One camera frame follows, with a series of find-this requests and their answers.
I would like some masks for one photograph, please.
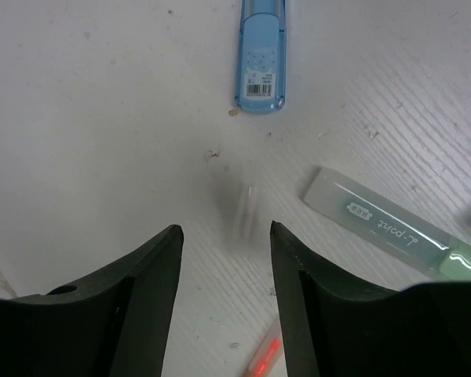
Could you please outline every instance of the white logo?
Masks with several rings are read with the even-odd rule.
[[[351,214],[355,214],[358,218],[362,218],[363,220],[370,221],[373,214],[367,210],[366,208],[361,207],[359,204],[350,203],[347,206],[347,209]]]

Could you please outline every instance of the scratched surface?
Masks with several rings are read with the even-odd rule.
[[[166,377],[240,375],[276,313],[272,219],[377,284],[425,280],[304,206],[314,166],[471,242],[471,0],[290,2],[268,116],[229,114],[239,7],[0,1],[0,272],[45,293],[182,225]],[[232,247],[243,182],[258,216]]]

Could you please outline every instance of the dark object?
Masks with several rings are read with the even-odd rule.
[[[368,283],[272,223],[288,375],[470,376],[471,283],[396,292]]]
[[[0,300],[0,376],[160,376],[182,245],[173,225],[48,295]]]

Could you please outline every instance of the red pen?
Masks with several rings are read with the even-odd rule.
[[[279,316],[272,322],[264,341],[250,362],[245,377],[266,377],[283,354],[283,334]]]

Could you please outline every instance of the blue lead case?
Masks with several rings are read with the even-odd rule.
[[[235,103],[267,114],[284,106],[286,9],[284,0],[243,0]]]

